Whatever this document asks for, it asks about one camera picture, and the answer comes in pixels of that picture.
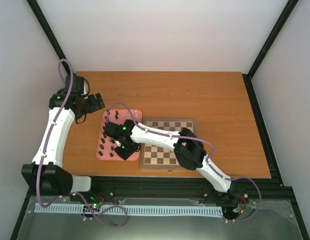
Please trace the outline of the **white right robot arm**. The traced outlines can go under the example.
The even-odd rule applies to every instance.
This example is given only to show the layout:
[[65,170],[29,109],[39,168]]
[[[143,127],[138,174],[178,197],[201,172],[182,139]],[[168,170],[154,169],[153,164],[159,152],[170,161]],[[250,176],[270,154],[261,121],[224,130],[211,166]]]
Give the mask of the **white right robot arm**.
[[117,144],[114,151],[123,160],[127,160],[142,144],[157,146],[173,152],[181,167],[199,172],[216,191],[227,193],[231,189],[231,177],[211,161],[210,154],[204,149],[205,141],[188,128],[168,131],[127,119],[123,124],[109,121],[103,134]]

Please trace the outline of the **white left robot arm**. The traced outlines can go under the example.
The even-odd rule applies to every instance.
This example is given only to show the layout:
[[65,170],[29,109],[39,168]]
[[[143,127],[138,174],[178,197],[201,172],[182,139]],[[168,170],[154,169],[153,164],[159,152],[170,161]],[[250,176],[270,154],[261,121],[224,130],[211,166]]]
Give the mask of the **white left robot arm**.
[[90,94],[82,76],[67,76],[64,88],[49,100],[48,122],[40,147],[21,174],[32,193],[65,196],[81,192],[87,201],[98,198],[99,188],[89,176],[72,175],[63,169],[63,152],[73,123],[84,123],[88,114],[105,108],[101,94]]

